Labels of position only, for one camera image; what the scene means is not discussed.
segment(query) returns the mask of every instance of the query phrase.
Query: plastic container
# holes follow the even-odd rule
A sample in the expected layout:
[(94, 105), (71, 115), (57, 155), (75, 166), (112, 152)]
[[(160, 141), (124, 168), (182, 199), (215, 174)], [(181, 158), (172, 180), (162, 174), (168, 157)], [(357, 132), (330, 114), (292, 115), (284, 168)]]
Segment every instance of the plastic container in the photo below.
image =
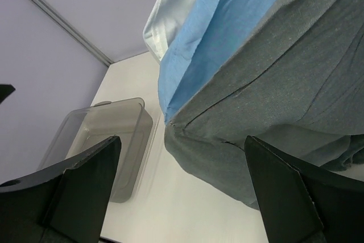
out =
[(153, 120), (141, 98), (102, 102), (70, 112), (43, 158), (39, 170), (117, 135), (122, 148), (110, 201), (123, 203), (133, 192), (147, 150)]

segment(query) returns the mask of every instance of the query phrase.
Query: gray cloth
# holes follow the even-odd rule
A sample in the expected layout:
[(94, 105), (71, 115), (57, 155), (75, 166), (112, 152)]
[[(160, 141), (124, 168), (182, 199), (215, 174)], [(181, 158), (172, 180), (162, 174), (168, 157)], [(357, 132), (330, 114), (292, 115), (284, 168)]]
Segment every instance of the gray cloth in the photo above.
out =
[(277, 0), (166, 127), (186, 172), (257, 208), (241, 149), (255, 135), (322, 165), (364, 133), (364, 0)]

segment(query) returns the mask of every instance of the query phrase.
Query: white tabletop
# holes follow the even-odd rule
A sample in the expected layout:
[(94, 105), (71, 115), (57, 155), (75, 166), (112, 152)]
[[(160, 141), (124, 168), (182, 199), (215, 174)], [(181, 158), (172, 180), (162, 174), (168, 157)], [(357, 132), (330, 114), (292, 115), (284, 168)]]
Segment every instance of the white tabletop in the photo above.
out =
[(159, 65), (149, 53), (113, 64), (94, 98), (141, 97), (154, 135), (139, 183), (125, 203), (109, 203), (101, 236), (122, 243), (267, 243), (258, 211), (186, 172), (164, 148), (158, 103)]

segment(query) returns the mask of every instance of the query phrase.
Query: white cloth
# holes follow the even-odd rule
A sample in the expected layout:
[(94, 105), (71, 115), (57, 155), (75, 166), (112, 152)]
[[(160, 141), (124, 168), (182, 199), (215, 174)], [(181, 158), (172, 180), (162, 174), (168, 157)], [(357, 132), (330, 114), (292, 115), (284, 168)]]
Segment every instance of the white cloth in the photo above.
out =
[(156, 0), (143, 39), (158, 62), (183, 25), (195, 0)]

